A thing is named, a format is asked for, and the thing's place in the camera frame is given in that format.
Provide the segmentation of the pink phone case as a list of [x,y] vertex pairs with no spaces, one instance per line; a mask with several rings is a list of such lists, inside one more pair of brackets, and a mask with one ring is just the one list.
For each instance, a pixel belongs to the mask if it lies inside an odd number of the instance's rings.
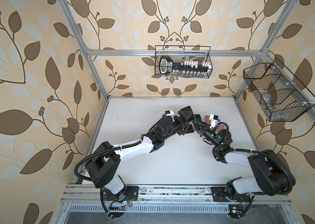
[[207,124],[211,124],[210,115],[206,115],[206,116],[205,116],[205,122],[206,122]]
[[216,135],[219,135],[222,130],[229,131],[229,126],[228,126],[228,124],[226,124],[224,122],[219,122],[215,126],[215,133],[216,133]]

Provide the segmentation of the phone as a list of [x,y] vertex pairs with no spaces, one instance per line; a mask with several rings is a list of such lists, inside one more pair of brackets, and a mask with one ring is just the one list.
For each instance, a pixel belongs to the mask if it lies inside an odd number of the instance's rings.
[[195,114],[195,123],[199,124],[199,125],[203,124],[203,121],[201,119],[201,115],[200,114]]
[[182,108],[181,110],[179,110],[178,114],[185,123],[194,122],[196,120],[195,115],[190,106]]

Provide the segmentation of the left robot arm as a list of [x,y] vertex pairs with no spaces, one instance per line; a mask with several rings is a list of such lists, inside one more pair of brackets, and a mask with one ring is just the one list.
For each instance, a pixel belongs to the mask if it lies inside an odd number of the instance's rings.
[[190,127],[195,121],[190,106],[182,108],[177,115],[167,111],[141,138],[126,144],[112,145],[103,142],[96,151],[83,158],[74,168],[74,175],[80,179],[93,182],[98,189],[108,189],[111,194],[119,195],[126,191],[123,180],[116,175],[121,162],[134,157],[149,154],[164,146],[171,136],[185,135],[193,132]]

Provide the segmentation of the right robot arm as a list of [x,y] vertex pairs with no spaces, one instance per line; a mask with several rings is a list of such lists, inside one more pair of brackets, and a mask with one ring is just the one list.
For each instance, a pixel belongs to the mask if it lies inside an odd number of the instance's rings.
[[213,146],[212,154],[216,161],[252,170],[252,176],[239,177],[227,184],[233,193],[274,196],[286,195],[292,191],[296,184],[295,177],[272,150],[261,152],[231,147],[232,135],[224,122],[212,127],[206,122],[196,121],[193,126],[200,137]]

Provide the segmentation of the socket set on black rail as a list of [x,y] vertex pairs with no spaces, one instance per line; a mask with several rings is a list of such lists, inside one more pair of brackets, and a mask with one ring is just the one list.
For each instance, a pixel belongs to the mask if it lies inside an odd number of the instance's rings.
[[174,62],[169,56],[162,56],[158,63],[159,73],[162,75],[208,75],[212,72],[210,62],[188,61]]

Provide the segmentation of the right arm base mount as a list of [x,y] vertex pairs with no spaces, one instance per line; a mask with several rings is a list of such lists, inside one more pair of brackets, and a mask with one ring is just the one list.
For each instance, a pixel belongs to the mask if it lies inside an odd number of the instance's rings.
[[255,195],[252,193],[239,194],[232,186],[212,187],[212,198],[214,202],[236,203],[229,204],[229,217],[242,219],[252,206]]

